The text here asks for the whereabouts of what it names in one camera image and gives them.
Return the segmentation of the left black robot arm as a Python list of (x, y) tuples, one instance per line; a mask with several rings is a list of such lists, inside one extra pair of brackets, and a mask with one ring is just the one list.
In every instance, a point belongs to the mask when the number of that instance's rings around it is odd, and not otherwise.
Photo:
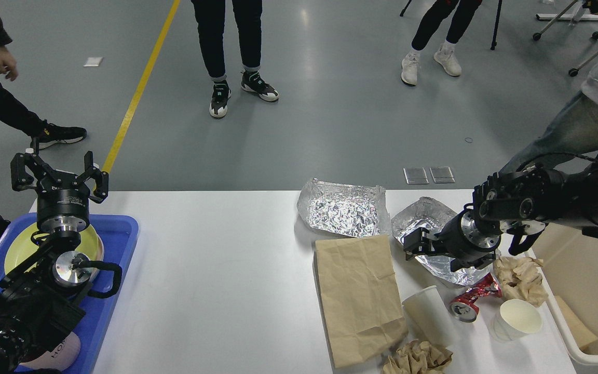
[(90, 227), (89, 202), (108, 196), (107, 172), (85, 154), (80, 174), (53, 169), (36, 151), (18, 153), (10, 163), (12, 189), (34, 190), (38, 248), (0, 280), (0, 373), (51, 351), (85, 317), (81, 300), (116, 295), (123, 270), (77, 250)]

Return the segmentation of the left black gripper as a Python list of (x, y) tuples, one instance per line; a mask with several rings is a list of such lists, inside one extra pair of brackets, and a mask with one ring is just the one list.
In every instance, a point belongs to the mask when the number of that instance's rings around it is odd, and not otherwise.
[(59, 187), (59, 173), (36, 153), (19, 152), (10, 161), (11, 187), (16, 192), (37, 193), (36, 227), (43, 233), (81, 232), (90, 227), (89, 200), (101, 204), (109, 194), (109, 173), (93, 163), (93, 152), (85, 154), (85, 170), (71, 187)]

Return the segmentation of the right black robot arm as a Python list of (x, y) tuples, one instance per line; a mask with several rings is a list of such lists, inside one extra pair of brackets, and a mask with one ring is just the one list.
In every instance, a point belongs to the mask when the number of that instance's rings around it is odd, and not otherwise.
[(450, 270), (483, 269), (496, 260), (501, 235), (511, 234), (509, 254), (530, 249), (548, 223), (598, 238), (598, 155), (584, 171), (568, 175), (537, 158), (515, 172), (494, 173), (475, 186), (472, 202), (441, 232), (417, 228), (401, 237), (406, 258), (446, 256)]

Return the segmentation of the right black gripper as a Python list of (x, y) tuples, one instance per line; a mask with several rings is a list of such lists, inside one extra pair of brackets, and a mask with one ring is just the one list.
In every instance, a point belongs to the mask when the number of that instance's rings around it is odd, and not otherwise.
[(473, 210), (463, 210), (451, 218), (437, 236), (423, 227), (403, 236), (405, 259), (409, 261), (417, 256), (441, 256), (444, 250), (444, 255), (453, 258), (450, 262), (451, 272), (465, 268), (482, 270), (496, 260), (495, 250), (500, 245), (501, 236), (499, 233), (486, 233), (480, 229), (488, 230), (493, 226), (492, 222), (477, 222)]

